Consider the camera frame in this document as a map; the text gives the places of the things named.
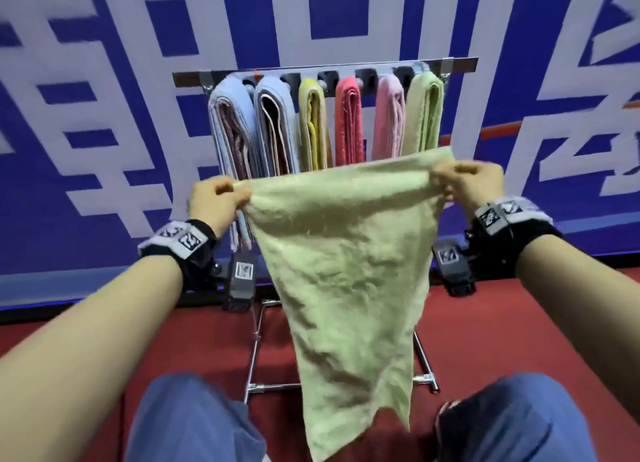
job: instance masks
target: folded towel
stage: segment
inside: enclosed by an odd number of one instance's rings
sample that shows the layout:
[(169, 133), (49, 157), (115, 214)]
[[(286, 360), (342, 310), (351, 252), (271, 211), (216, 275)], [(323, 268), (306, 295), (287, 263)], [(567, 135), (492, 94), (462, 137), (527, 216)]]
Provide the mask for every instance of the folded towel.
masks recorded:
[(416, 75), (406, 96), (402, 155), (438, 146), (444, 85), (430, 70)]
[(449, 160), (442, 147), (247, 183), (244, 211), (289, 321), (314, 462), (380, 407), (408, 428), (413, 328), (444, 204), (429, 171)]
[(333, 166), (324, 91), (315, 79), (303, 79), (298, 91), (300, 156), (303, 172)]
[(355, 77), (345, 77), (335, 89), (335, 165), (362, 163), (362, 103)]
[(253, 94), (260, 150), (268, 176), (300, 170), (300, 132), (289, 87), (274, 76), (263, 77)]
[[(240, 79), (228, 76), (215, 87), (209, 96), (209, 120), (220, 174), (238, 180), (264, 177), (253, 103)], [(235, 251), (241, 241), (251, 248), (251, 232), (244, 215), (238, 213), (237, 224), (231, 227), (231, 248)]]
[(371, 159), (399, 157), (404, 134), (404, 88), (394, 74), (380, 77)]

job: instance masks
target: leg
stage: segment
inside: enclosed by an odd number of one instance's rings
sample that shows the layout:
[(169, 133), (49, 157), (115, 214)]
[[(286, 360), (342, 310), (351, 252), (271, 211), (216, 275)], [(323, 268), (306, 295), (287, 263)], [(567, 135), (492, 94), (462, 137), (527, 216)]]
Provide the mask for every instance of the leg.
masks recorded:
[(596, 462), (587, 422), (542, 374), (504, 377), (439, 419), (443, 456), (460, 462)]
[(151, 383), (131, 426), (130, 462), (262, 462), (266, 443), (244, 403), (230, 401), (202, 379), (161, 376)]

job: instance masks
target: red carpet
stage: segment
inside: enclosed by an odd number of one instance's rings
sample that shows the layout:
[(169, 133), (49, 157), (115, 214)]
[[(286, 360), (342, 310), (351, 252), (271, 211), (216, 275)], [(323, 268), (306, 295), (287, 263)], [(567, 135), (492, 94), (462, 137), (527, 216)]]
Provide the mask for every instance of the red carpet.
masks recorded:
[[(640, 280), (640, 269), (627, 271)], [(0, 352), (36, 328), (35, 324), (0, 328)], [(176, 310), (164, 324), (125, 393), (124, 429), (149, 382), (176, 371), (196, 372), (231, 397), (241, 398), (251, 347), (249, 315), (216, 308)], [(375, 425), (332, 461), (430, 460), (435, 455), (432, 426), (439, 406), (518, 371), (542, 372), (571, 393), (589, 421), (601, 461), (635, 461), (640, 426), (580, 359), (516, 280), (484, 282), (467, 299), (452, 299), (441, 287), (431, 290), (418, 325), (422, 342), (442, 389), (413, 392), (412, 430), (405, 433), (393, 413), (379, 413)], [(297, 380), (291, 338), (282, 310), (267, 311), (255, 381)], [(299, 393), (254, 395), (252, 418), (268, 443), (273, 462), (310, 460), (305, 443)], [(115, 461), (118, 413), (112, 414), (86, 461)]]

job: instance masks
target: wall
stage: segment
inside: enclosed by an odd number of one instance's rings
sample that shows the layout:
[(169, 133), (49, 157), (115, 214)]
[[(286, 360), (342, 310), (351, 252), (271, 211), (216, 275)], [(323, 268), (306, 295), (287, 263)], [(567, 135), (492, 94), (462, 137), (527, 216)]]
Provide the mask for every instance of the wall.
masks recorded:
[(640, 0), (0, 0), (0, 306), (85, 296), (184, 216), (217, 173), (184, 70), (478, 56), (442, 141), (588, 253), (638, 251), (639, 43)]

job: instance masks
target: right hand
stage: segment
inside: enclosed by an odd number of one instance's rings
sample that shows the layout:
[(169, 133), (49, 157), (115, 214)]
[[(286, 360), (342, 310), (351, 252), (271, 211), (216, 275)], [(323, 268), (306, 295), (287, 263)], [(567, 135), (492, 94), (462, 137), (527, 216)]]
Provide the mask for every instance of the right hand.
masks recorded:
[(446, 199), (462, 207), (469, 222), (478, 207), (504, 196), (504, 172), (496, 163), (458, 160), (431, 171), (431, 181), (444, 187)]

